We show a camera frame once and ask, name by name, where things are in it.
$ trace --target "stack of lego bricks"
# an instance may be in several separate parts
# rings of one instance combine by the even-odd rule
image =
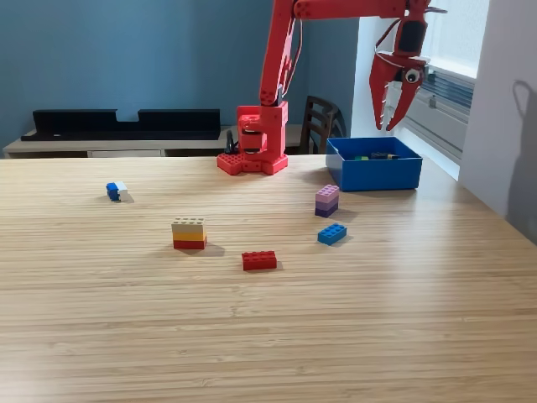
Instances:
[[[327,185],[315,195],[315,215],[328,218],[339,208],[339,187]]]
[[[124,202],[128,198],[128,189],[123,182],[107,184],[107,194],[113,202]]]
[[[207,231],[205,218],[177,217],[171,223],[174,249],[205,249]]]

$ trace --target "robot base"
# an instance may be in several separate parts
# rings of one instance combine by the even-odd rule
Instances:
[[[238,175],[241,172],[263,172],[266,175],[274,175],[286,168],[289,164],[287,155],[282,155],[274,162],[249,161],[245,154],[220,154],[216,157],[218,168],[226,171],[229,175]]]

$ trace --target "white wall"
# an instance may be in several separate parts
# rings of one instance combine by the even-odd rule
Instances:
[[[491,0],[460,178],[537,243],[535,15],[535,0]]]

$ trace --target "white lego brick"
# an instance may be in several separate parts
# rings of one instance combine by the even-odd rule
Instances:
[[[117,193],[119,194],[119,200],[121,202],[125,202],[128,200],[129,198],[129,195],[128,195],[128,190],[125,189],[124,191],[117,191]]]
[[[174,233],[203,233],[205,218],[200,217],[177,217],[171,223]]]
[[[123,182],[114,182],[117,186],[117,190],[118,191],[126,191],[127,190],[127,187],[125,186],[125,184]]]

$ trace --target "red plastic part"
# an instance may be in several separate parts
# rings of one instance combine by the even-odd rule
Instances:
[[[174,241],[174,249],[205,249],[207,246],[207,238],[205,241]]]
[[[420,77],[416,82],[408,82],[405,79],[406,71],[417,70]],[[414,100],[416,92],[420,89],[424,80],[425,61],[416,59],[407,59],[396,55],[381,54],[375,55],[373,67],[369,77],[371,95],[373,97],[373,110],[375,112],[375,122],[378,130],[383,128],[384,106],[386,104],[386,95],[388,93],[388,84],[394,81],[397,75],[402,76],[401,97],[399,104],[395,109],[394,116],[386,129],[389,131],[394,128],[406,113]]]
[[[218,155],[218,167],[229,175],[241,172],[263,172],[266,175],[274,175],[287,167],[289,159],[284,151],[288,111],[287,102],[283,102],[279,107],[239,107],[237,120],[240,154]],[[252,145],[261,147],[256,153],[246,153],[251,150]]]
[[[293,3],[295,0],[274,0],[270,34],[268,35],[267,53],[263,64],[261,90],[259,99],[261,105],[271,106],[278,99],[278,89],[282,91],[287,84],[291,67],[291,45],[295,17]]]
[[[238,175],[242,172],[244,154],[220,154],[216,158],[218,168],[226,171],[229,175]]]
[[[299,0],[295,4],[299,19],[397,18],[403,17],[405,10],[406,0]]]
[[[242,254],[244,271],[276,269],[278,260],[274,251]]]

